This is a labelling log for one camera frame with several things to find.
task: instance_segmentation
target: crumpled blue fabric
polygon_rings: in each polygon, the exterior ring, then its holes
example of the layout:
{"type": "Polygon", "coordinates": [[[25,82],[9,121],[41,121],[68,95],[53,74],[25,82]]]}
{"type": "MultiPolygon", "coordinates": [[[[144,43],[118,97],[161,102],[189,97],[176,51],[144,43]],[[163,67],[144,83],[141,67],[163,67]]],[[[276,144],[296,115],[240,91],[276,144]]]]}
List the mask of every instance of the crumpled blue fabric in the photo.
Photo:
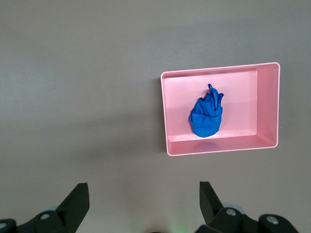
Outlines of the crumpled blue fabric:
{"type": "Polygon", "coordinates": [[[192,131],[199,137],[212,136],[218,132],[222,122],[223,108],[221,106],[223,93],[208,85],[209,93],[205,98],[199,98],[189,116],[192,131]]]}

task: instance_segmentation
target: gray surface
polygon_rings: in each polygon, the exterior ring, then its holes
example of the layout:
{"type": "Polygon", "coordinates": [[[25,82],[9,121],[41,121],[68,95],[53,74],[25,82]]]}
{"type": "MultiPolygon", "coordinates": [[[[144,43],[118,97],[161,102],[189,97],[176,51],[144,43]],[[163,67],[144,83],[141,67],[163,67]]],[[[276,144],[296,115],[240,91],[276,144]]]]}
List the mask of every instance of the gray surface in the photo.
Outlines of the gray surface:
{"type": "Polygon", "coordinates": [[[0,219],[88,182],[83,232],[191,233],[199,181],[311,228],[311,2],[0,2],[0,219]],[[279,146],[169,157],[163,71],[281,64],[279,146]]]}

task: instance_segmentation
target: pink tray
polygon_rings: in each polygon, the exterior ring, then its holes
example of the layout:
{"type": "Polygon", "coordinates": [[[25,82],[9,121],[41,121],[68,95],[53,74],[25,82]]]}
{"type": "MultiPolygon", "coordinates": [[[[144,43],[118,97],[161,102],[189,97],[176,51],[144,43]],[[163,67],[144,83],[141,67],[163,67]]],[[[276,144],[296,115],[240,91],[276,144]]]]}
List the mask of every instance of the pink tray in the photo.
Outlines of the pink tray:
{"type": "Polygon", "coordinates": [[[278,144],[279,63],[167,71],[161,75],[167,153],[170,156],[274,148],[278,144]],[[220,130],[196,136],[194,104],[212,84],[224,93],[220,130]]]}

